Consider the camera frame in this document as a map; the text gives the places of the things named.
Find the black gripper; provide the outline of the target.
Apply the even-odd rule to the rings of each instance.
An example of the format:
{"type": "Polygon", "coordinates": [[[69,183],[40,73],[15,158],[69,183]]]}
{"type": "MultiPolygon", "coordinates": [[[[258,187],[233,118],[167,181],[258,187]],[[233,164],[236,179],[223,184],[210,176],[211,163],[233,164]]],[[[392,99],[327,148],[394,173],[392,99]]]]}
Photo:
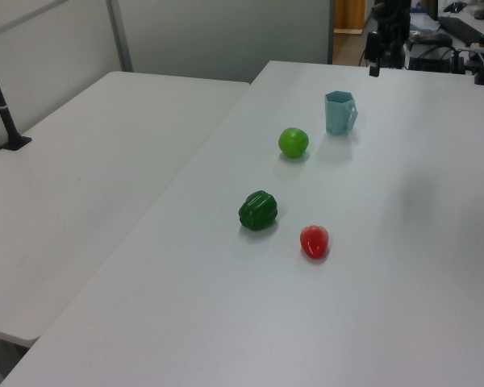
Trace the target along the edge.
{"type": "Polygon", "coordinates": [[[369,75],[379,77],[382,44],[381,35],[392,34],[390,42],[390,58],[394,68],[404,65],[403,45],[405,34],[410,30],[411,2],[408,0],[378,0],[372,6],[372,18],[377,22],[377,32],[367,35],[365,59],[369,62],[369,75]]]}

